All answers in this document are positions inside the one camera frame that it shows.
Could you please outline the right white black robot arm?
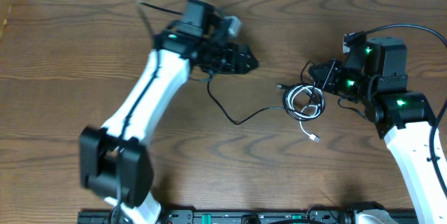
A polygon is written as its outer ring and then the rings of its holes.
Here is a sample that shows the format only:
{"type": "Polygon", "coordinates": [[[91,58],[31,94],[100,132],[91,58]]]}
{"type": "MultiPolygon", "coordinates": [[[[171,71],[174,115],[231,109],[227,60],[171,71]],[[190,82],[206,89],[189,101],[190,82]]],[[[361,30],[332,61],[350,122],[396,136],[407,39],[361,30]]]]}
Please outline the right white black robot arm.
{"type": "Polygon", "coordinates": [[[419,223],[446,222],[446,157],[437,119],[421,92],[409,91],[400,38],[344,39],[345,61],[309,68],[316,87],[362,103],[404,177],[419,223]]]}

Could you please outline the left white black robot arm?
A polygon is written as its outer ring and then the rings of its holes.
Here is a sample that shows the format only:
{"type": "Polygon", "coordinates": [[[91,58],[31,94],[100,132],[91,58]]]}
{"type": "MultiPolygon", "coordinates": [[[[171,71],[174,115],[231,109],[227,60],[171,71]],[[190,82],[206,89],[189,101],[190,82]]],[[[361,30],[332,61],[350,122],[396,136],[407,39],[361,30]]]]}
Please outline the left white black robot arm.
{"type": "Polygon", "coordinates": [[[188,0],[180,18],[155,33],[139,1],[137,11],[152,49],[122,106],[100,128],[80,134],[80,184],[113,205],[105,223],[155,223],[161,205],[151,187],[154,171],[148,146],[164,111],[194,67],[204,73],[246,74],[258,62],[237,38],[242,22],[199,0],[188,0]]]}

